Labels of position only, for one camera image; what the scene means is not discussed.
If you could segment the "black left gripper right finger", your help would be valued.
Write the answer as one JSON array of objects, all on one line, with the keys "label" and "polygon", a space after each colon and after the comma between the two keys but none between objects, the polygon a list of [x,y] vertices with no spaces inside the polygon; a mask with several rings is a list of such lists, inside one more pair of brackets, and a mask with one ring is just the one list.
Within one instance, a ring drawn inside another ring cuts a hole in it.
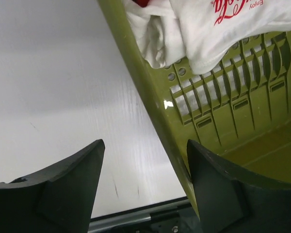
[{"label": "black left gripper right finger", "polygon": [[203,232],[291,233],[291,183],[254,173],[194,140],[187,156]]}]

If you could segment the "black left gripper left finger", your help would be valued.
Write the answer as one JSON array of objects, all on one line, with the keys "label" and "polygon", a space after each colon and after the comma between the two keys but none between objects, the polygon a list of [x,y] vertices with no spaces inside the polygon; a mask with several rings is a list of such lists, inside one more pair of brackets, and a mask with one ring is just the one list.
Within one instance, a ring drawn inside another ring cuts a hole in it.
[{"label": "black left gripper left finger", "polygon": [[88,232],[105,144],[99,139],[42,170],[0,183],[0,233]]}]

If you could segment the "olive green plastic basket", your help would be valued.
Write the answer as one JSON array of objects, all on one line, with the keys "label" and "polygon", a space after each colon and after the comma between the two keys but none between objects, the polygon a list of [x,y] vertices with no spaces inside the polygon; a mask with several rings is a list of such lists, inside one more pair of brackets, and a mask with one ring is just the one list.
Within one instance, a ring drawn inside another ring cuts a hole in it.
[{"label": "olive green plastic basket", "polygon": [[255,173],[291,183],[291,31],[235,43],[194,75],[187,58],[153,69],[140,54],[120,0],[99,5],[138,93],[194,209],[187,142]]}]

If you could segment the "white t shirt red print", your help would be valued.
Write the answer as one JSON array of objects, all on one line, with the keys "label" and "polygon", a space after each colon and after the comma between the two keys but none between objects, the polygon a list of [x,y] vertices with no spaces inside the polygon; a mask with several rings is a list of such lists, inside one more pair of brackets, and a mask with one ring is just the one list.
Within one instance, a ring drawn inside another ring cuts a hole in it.
[{"label": "white t shirt red print", "polygon": [[213,69],[241,39],[291,30],[291,0],[151,0],[123,5],[152,68],[187,57],[194,74]]}]

